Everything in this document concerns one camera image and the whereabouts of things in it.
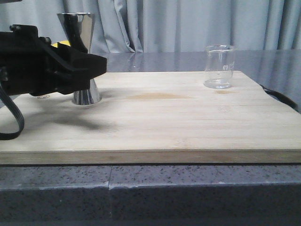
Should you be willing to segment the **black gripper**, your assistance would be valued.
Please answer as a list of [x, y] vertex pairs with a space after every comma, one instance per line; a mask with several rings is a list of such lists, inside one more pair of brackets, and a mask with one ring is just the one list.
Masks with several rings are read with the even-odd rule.
[[38, 36], [32, 25], [14, 24], [0, 33], [0, 94], [13, 96], [51, 93], [64, 95], [90, 88], [90, 80], [106, 73], [107, 60], [89, 54], [88, 64], [80, 66], [80, 52]]

